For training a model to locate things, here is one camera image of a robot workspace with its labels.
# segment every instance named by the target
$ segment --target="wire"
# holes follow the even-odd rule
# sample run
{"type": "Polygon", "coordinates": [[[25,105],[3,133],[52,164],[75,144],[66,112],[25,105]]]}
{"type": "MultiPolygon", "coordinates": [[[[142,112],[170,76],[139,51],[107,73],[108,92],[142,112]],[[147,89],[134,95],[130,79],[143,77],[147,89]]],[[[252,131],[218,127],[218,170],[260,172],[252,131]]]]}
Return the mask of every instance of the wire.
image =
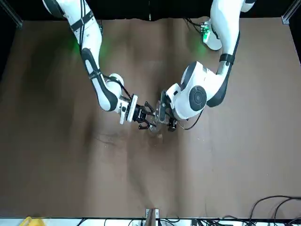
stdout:
{"type": "Polygon", "coordinates": [[[83,218],[76,226],[80,226],[86,220],[87,220],[87,218],[83,218]]]}
{"type": "Polygon", "coordinates": [[[290,225],[290,224],[293,223],[294,221],[300,220],[300,219],[301,219],[301,217],[295,218],[295,219],[291,220],[290,222],[288,222],[288,223],[285,224],[285,225],[290,225]]]}
{"type": "Polygon", "coordinates": [[[198,27],[200,27],[201,25],[192,22],[189,18],[184,18],[183,20],[185,22],[190,23],[193,26],[193,28],[197,31],[197,33],[202,34],[201,31],[198,30],[198,27]]]}
{"type": "Polygon", "coordinates": [[[178,217],[178,219],[175,221],[166,219],[166,221],[168,221],[169,223],[178,223],[180,221],[180,218],[178,217]]]}
{"type": "MultiPolygon", "coordinates": [[[[133,219],[133,220],[134,220],[134,219],[133,219]]],[[[128,225],[127,225],[127,226],[130,226],[130,224],[133,222],[133,220],[131,220],[131,221],[130,221],[130,223],[128,223],[128,225]]]]}
{"type": "Polygon", "coordinates": [[[129,92],[127,91],[127,89],[122,85],[122,83],[121,83],[120,81],[115,80],[115,79],[113,79],[113,78],[111,78],[111,77],[109,77],[109,76],[106,76],[106,75],[104,75],[104,74],[103,74],[103,77],[104,77],[105,79],[108,79],[108,80],[110,80],[110,81],[113,81],[113,82],[119,84],[119,85],[121,86],[121,88],[125,91],[125,93],[128,95],[128,97],[130,98],[130,100],[132,100],[131,95],[129,94],[129,92]]]}
{"type": "Polygon", "coordinates": [[[180,127],[181,127],[183,130],[190,130],[190,129],[192,129],[192,128],[197,124],[199,118],[201,117],[202,112],[203,112],[203,111],[201,111],[201,113],[198,115],[197,120],[196,120],[196,121],[194,122],[194,124],[193,124],[192,126],[190,126],[189,128],[185,128],[184,126],[181,125],[180,121],[178,121],[180,127]]]}
{"type": "Polygon", "coordinates": [[[251,210],[251,214],[250,214],[250,218],[249,218],[249,222],[251,222],[251,219],[252,219],[252,216],[253,216],[253,213],[254,213],[254,209],[257,206],[257,204],[260,203],[261,201],[264,201],[264,200],[267,200],[267,199],[273,199],[273,198],[287,198],[287,199],[301,200],[300,196],[287,196],[287,195],[273,195],[273,196],[268,196],[268,197],[262,198],[262,199],[258,200],[253,205],[252,210],[251,210]]]}
{"type": "MultiPolygon", "coordinates": [[[[83,17],[83,5],[82,5],[82,1],[80,0],[80,18],[83,17]]],[[[80,30],[79,30],[79,52],[81,53],[81,32],[82,32],[82,27],[80,26],[80,30]]]]}
{"type": "Polygon", "coordinates": [[[175,226],[172,222],[170,222],[170,221],[168,221],[168,220],[164,220],[164,219],[159,219],[159,220],[158,220],[158,225],[161,225],[160,221],[163,221],[163,222],[169,223],[169,224],[172,225],[172,226],[175,226]]]}
{"type": "Polygon", "coordinates": [[[288,202],[288,201],[290,201],[290,200],[298,200],[298,201],[301,201],[301,198],[299,198],[299,197],[297,197],[297,198],[296,198],[296,197],[291,197],[291,198],[288,198],[288,199],[282,201],[282,202],[276,207],[276,209],[275,209],[275,213],[274,213],[274,225],[276,225],[276,216],[277,216],[277,212],[278,212],[280,206],[282,206],[284,203],[286,203],[286,202],[288,202]]]}
{"type": "Polygon", "coordinates": [[[185,18],[185,20],[187,20],[190,24],[192,24],[193,26],[197,26],[200,27],[200,24],[194,23],[190,18],[185,18]]]}

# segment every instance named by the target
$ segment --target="brown table surface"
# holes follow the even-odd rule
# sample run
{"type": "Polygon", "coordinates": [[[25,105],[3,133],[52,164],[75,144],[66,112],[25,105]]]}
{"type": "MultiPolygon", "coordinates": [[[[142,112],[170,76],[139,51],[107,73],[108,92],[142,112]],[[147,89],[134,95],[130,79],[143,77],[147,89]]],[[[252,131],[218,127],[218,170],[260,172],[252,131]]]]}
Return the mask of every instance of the brown table surface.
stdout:
{"type": "MultiPolygon", "coordinates": [[[[161,217],[246,218],[262,197],[300,195],[301,67],[289,27],[243,18],[240,30],[224,102],[190,131],[153,135],[100,109],[66,22],[26,21],[1,85],[0,215],[143,217],[156,207],[161,217]]],[[[190,62],[215,72],[219,54],[181,19],[115,20],[104,22],[100,65],[155,105],[190,62]]]]}

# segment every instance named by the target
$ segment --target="black background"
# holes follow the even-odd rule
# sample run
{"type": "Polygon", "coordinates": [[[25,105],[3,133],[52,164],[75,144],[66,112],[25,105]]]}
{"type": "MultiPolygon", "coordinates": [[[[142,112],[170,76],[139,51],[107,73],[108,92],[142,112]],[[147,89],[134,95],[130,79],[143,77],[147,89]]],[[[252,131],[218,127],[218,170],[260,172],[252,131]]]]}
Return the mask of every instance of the black background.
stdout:
{"type": "MultiPolygon", "coordinates": [[[[257,0],[254,7],[241,17],[281,17],[293,0],[257,0]]],[[[152,20],[162,18],[198,18],[209,16],[212,0],[87,0],[97,19],[152,20]]],[[[8,0],[8,3],[23,20],[56,20],[44,8],[42,0],[8,0]]],[[[0,9],[5,35],[2,35],[0,79],[4,70],[16,26],[0,9]]],[[[301,59],[301,7],[290,20],[290,28],[301,59]]]]}

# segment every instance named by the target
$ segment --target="yellow object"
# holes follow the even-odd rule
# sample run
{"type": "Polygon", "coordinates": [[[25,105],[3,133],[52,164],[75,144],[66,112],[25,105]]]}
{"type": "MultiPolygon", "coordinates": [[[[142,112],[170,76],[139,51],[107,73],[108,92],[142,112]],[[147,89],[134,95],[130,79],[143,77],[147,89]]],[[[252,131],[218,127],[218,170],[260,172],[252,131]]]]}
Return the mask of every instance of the yellow object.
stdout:
{"type": "Polygon", "coordinates": [[[42,219],[32,219],[31,217],[27,217],[20,226],[45,226],[42,219]]]}

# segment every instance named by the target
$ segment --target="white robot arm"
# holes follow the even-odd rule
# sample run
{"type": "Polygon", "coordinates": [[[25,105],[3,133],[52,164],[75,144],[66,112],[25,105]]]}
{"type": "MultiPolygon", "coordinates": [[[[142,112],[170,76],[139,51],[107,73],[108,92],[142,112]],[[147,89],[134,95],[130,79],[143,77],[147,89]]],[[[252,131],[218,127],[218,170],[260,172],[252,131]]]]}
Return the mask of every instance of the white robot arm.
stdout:
{"type": "Polygon", "coordinates": [[[213,73],[199,62],[191,63],[182,76],[181,84],[174,84],[166,93],[163,91],[158,113],[159,118],[161,116],[159,122],[165,121],[164,112],[168,107],[172,110],[175,120],[179,121],[201,114],[206,104],[214,107],[224,100],[238,47],[239,15],[241,11],[248,11],[254,3],[254,0],[213,0],[211,22],[222,43],[217,73],[213,73]]]}
{"type": "Polygon", "coordinates": [[[99,25],[85,0],[43,0],[49,13],[56,17],[67,18],[70,27],[78,41],[81,58],[95,89],[100,107],[109,112],[120,114],[120,123],[146,121],[147,111],[144,106],[137,105],[138,96],[122,96],[124,82],[120,75],[103,75],[99,68],[99,51],[102,34],[99,25]]]}
{"type": "Polygon", "coordinates": [[[223,47],[217,73],[214,74],[199,62],[190,64],[183,74],[181,84],[176,83],[162,92],[160,105],[154,112],[147,102],[144,106],[138,105],[138,96],[130,96],[127,92],[128,98],[122,96],[124,82],[120,75],[111,74],[108,77],[101,73],[98,60],[102,34],[86,1],[43,0],[49,13],[67,18],[80,46],[82,60],[101,108],[119,113],[121,124],[124,121],[136,121],[146,123],[146,126],[140,124],[139,129],[148,129],[156,127],[157,123],[163,123],[169,125],[170,131],[176,128],[177,121],[200,114],[206,104],[213,107],[223,101],[238,46],[240,11],[248,11],[254,2],[255,0],[213,0],[211,23],[223,47]],[[154,116],[152,123],[146,119],[147,115],[154,116]]]}

